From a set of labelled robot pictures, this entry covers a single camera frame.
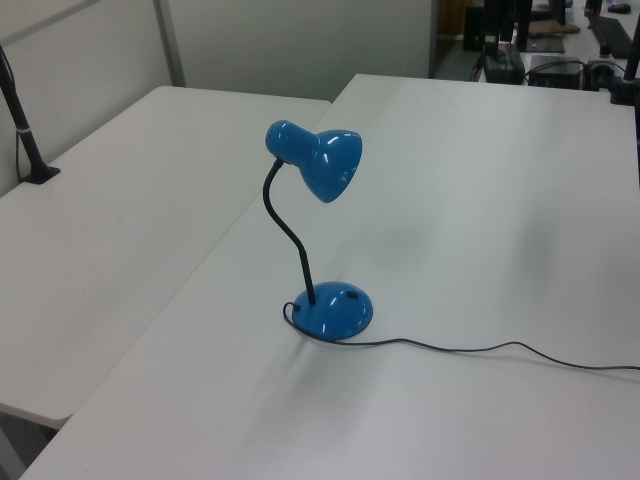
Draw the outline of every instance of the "lamp shade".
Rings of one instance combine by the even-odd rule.
[[[348,130],[317,135],[288,120],[275,122],[266,136],[273,156],[295,165],[313,194],[333,202],[347,188],[360,163],[362,138]]]

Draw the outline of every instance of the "blue desk lamp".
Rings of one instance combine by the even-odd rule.
[[[293,321],[309,336],[342,340],[364,330],[371,322],[371,300],[358,287],[343,282],[313,285],[307,252],[302,242],[276,214],[269,199],[273,178],[284,163],[294,165],[309,189],[325,203],[333,202],[347,188],[360,163],[362,139],[355,132],[330,130],[314,135],[281,120],[265,139],[276,161],[264,181],[262,198],[271,218],[298,247],[306,290],[294,302]]]

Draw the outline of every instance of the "cubicle wall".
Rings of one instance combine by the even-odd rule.
[[[189,87],[333,101],[356,73],[430,73],[436,0],[161,3]]]
[[[0,0],[0,9],[8,3],[18,4]],[[48,23],[52,3],[80,8]],[[40,5],[45,14],[30,12],[36,21],[28,35],[16,39],[15,31],[0,31],[0,39],[8,39],[5,52],[45,162],[155,87],[170,85],[153,0],[30,0],[22,5],[32,9]],[[17,185],[17,179],[15,128],[4,99],[0,104],[2,196]],[[24,152],[21,156],[27,173]]]

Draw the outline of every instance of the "white desk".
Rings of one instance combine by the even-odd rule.
[[[576,121],[591,109],[606,111],[607,142]],[[324,205],[285,168],[273,203],[316,282],[371,295],[359,338],[519,339],[638,364],[632,109],[357,76],[314,130],[330,128],[364,139],[349,188]],[[281,319],[302,289],[295,248],[255,199],[24,479],[637,478],[637,373],[519,349],[317,345]]]
[[[59,428],[260,191],[273,119],[328,105],[160,88],[0,199],[0,411]]]

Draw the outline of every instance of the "flexible gooseneck arm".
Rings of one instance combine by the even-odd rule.
[[[296,247],[298,247],[300,262],[302,263],[302,274],[304,275],[304,283],[307,288],[307,296],[309,297],[309,304],[313,305],[316,303],[316,294],[313,290],[313,282],[311,281],[311,271],[309,270],[309,260],[307,259],[307,252],[304,249],[304,245],[302,245],[300,239],[275,212],[273,206],[271,205],[271,199],[269,198],[271,182],[273,182],[276,173],[278,173],[278,170],[280,170],[280,167],[282,167],[283,164],[284,161],[279,158],[276,159],[276,161],[273,163],[273,167],[271,167],[271,171],[269,171],[269,174],[264,181],[264,186],[262,187],[262,200],[264,201],[264,206],[266,207],[267,212],[269,212],[269,215],[271,215],[271,218],[273,218],[273,221],[278,224],[282,231],[286,233],[291,241],[296,244]]]

